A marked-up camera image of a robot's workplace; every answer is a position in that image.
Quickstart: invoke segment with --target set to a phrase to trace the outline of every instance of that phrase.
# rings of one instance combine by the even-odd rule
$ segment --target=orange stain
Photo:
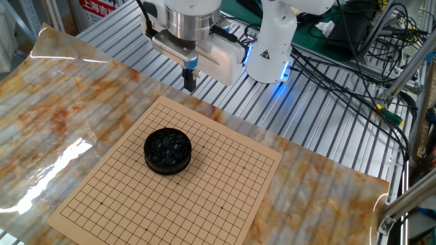
[[[214,120],[217,123],[224,124],[223,110],[216,108],[213,105],[211,105],[211,109],[212,109],[212,116],[210,116],[210,119]]]
[[[52,125],[52,132],[59,136],[64,136],[67,131],[66,120],[69,116],[69,110],[67,108],[61,108],[53,112],[50,122]]]
[[[130,70],[130,72],[131,72],[131,79],[134,81],[134,82],[136,82],[136,83],[139,83],[139,79],[140,79],[140,72],[139,71],[136,71],[135,69],[133,69],[133,68],[130,68],[129,67],[129,70]]]

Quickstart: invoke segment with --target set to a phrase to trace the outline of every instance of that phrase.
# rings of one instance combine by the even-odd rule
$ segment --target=go board
[[[143,145],[155,130],[192,144],[180,173],[149,169]],[[111,148],[48,224],[79,244],[242,244],[281,154],[166,97]]]

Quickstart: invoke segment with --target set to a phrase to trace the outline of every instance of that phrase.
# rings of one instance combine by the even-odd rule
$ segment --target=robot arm
[[[334,0],[262,0],[264,17],[258,40],[250,47],[247,73],[263,83],[285,82],[289,78],[291,41],[297,19],[289,6],[310,14],[323,14]]]
[[[186,89],[196,88],[199,71],[225,85],[239,79],[244,47],[213,32],[230,29],[230,23],[220,18],[221,0],[142,1],[154,30],[158,31],[152,37],[146,36],[154,49],[181,65]],[[142,28],[146,33],[144,21]]]
[[[246,47],[237,37],[223,35],[230,23],[220,17],[221,0],[137,0],[153,22],[153,32],[142,25],[154,49],[183,68],[185,88],[195,89],[203,71],[225,85],[235,83],[243,71]],[[291,41],[297,21],[290,6],[310,14],[323,14],[334,0],[262,0],[264,17],[258,40],[246,57],[247,73],[259,82],[285,81],[290,74]]]

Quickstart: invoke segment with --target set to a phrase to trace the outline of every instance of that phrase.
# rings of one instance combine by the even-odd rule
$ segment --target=white cylinder
[[[165,0],[171,10],[189,16],[210,14],[221,6],[221,0]]]

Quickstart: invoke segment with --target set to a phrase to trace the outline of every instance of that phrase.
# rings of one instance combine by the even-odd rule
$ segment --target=metal rod
[[[34,44],[36,42],[36,36],[32,33],[32,31],[27,27],[24,21],[22,21],[22,18],[16,13],[14,8],[9,4],[7,0],[0,0],[0,3],[5,6],[5,9],[12,15],[12,17],[15,19],[16,23],[21,27],[22,31],[25,32],[27,37],[30,39],[30,42]]]
[[[435,193],[436,169],[432,170],[408,191],[393,201],[384,212],[383,217],[390,217],[397,221]]]
[[[375,23],[374,27],[371,29],[371,32],[369,33],[368,37],[372,38],[366,38],[364,43],[359,47],[359,55],[358,59],[359,61],[363,61],[365,56],[367,55],[368,50],[372,47],[374,41],[379,36],[380,31],[382,31],[383,27],[386,25],[386,23],[389,21],[389,17],[392,12],[395,10],[395,7],[391,7],[391,5],[396,1],[389,1],[387,6],[384,8],[384,11],[381,13],[380,17],[378,18],[377,22]]]
[[[385,92],[388,100],[395,98],[404,86],[410,81],[414,76],[418,68],[424,62],[425,56],[434,51],[436,48],[436,30],[431,33],[424,45],[419,49],[415,56],[407,64],[406,68],[401,72],[401,74],[396,79],[395,83]]]

